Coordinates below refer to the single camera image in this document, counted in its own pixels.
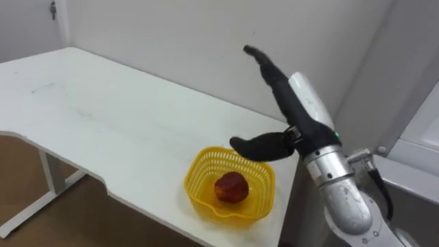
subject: table top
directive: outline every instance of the table top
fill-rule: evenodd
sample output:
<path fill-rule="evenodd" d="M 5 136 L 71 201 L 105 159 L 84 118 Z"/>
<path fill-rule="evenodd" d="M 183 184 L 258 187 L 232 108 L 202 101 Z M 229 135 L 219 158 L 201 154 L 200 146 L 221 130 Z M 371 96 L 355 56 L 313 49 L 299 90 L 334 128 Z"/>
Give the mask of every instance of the table top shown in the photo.
<path fill-rule="evenodd" d="M 116 200 L 205 246 L 277 246 L 297 154 L 271 163 L 272 212 L 242 231 L 199 218 L 183 180 L 201 149 L 286 127 L 76 48 L 0 64 L 0 134 L 83 169 Z"/>

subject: floor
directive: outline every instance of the floor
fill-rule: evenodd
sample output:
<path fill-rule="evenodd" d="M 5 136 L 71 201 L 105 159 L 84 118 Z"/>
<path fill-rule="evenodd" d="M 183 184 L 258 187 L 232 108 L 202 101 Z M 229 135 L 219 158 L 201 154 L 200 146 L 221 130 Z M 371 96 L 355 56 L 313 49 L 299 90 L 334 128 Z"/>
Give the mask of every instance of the floor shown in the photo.
<path fill-rule="evenodd" d="M 74 172 L 63 165 L 66 176 Z M 38 150 L 12 137 L 0 137 L 0 224 L 47 191 Z M 0 247 L 180 246 L 197 243 L 106 195 L 87 176 L 48 205 Z"/>

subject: plastic basket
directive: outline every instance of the plastic basket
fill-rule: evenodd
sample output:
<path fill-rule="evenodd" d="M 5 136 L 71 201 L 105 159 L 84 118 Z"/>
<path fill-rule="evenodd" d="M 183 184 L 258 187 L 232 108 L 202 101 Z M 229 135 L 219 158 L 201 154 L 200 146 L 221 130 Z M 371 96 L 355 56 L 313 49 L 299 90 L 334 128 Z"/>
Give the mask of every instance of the plastic basket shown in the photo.
<path fill-rule="evenodd" d="M 248 197 L 237 204 L 217 199 L 215 182 L 227 172 L 239 172 L 249 185 Z M 185 178 L 185 190 L 202 216 L 229 226 L 245 227 L 268 215 L 275 191 L 274 172 L 266 163 L 249 161 L 220 147 L 202 150 Z"/>

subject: white table leg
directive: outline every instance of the white table leg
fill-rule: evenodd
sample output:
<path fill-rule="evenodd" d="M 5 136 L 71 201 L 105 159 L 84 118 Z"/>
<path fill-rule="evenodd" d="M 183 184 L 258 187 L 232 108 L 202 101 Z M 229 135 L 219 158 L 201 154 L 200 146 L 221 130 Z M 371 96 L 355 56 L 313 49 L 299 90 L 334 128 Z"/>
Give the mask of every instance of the white table leg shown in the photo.
<path fill-rule="evenodd" d="M 64 181 L 57 158 L 40 151 L 40 159 L 50 191 L 0 226 L 0 237 L 3 239 L 85 175 L 84 172 L 77 171 Z"/>

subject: robotic hand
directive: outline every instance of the robotic hand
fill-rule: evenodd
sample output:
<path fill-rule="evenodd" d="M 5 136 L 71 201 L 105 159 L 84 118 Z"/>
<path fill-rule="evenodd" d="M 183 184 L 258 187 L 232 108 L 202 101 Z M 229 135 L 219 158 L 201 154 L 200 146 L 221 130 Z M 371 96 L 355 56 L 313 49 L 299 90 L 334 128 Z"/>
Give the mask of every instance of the robotic hand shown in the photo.
<path fill-rule="evenodd" d="M 232 148 L 252 161 L 276 161 L 297 150 L 324 199 L 330 229 L 351 246 L 417 246 L 404 232 L 393 233 L 374 200 L 358 190 L 351 164 L 362 161 L 388 202 L 388 219 L 392 217 L 392 201 L 372 154 L 368 150 L 343 154 L 332 120 L 307 78 L 295 73 L 288 79 L 262 51 L 248 45 L 244 51 L 259 64 L 290 127 L 251 140 L 232 137 Z"/>

